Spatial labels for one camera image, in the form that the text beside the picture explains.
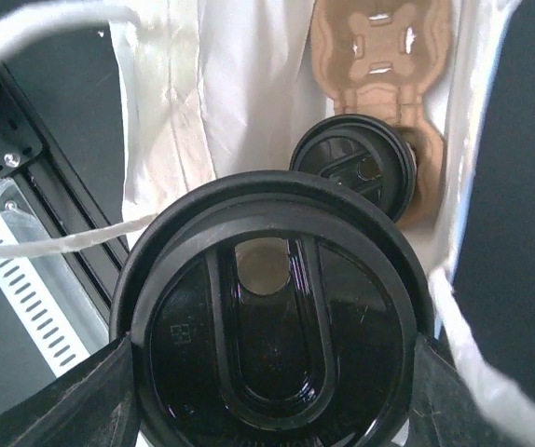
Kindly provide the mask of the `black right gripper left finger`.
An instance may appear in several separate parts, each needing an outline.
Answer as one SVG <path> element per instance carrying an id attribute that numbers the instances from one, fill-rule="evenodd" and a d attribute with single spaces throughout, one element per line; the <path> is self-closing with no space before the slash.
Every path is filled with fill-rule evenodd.
<path id="1" fill-rule="evenodd" d="M 0 446 L 134 446 L 137 438 L 128 336 L 0 414 Z"/>

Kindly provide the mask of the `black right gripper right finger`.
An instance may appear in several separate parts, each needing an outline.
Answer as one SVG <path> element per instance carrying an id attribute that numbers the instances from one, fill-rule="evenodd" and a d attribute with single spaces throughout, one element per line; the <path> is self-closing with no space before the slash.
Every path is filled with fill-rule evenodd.
<path id="1" fill-rule="evenodd" d="M 464 381 L 435 339 L 415 346 L 408 446 L 535 446 L 535 401 L 478 359 Z"/>

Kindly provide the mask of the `light blue paper bag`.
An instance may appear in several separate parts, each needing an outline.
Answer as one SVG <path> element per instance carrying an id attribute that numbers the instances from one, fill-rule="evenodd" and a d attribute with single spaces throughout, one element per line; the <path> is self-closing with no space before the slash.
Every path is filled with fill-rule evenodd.
<path id="1" fill-rule="evenodd" d="M 0 18 L 0 69 L 54 34 L 109 27 L 125 168 L 121 223 L 3 245 L 0 260 L 80 252 L 118 237 L 127 239 L 130 254 L 161 212 L 207 183 L 247 172 L 299 172 L 289 164 L 301 137 L 338 115 L 312 70 L 316 2 L 47 1 Z M 438 209 L 410 228 L 388 218 L 418 256 L 432 298 L 433 332 L 422 336 L 437 341 L 466 381 L 478 359 L 490 364 L 452 283 L 488 97 L 518 3 L 449 2 L 452 46 L 424 99 L 426 116 L 445 141 Z"/>

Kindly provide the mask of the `single brown pulp cup carrier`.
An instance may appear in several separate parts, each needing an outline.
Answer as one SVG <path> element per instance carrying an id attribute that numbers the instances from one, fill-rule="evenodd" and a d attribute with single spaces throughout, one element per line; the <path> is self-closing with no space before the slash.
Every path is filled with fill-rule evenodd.
<path id="1" fill-rule="evenodd" d="M 445 141 L 424 99 L 446 69 L 451 15 L 449 1 L 318 1 L 312 11 L 312 70 L 335 113 L 380 119 L 414 148 L 416 191 L 403 228 L 439 205 Z"/>

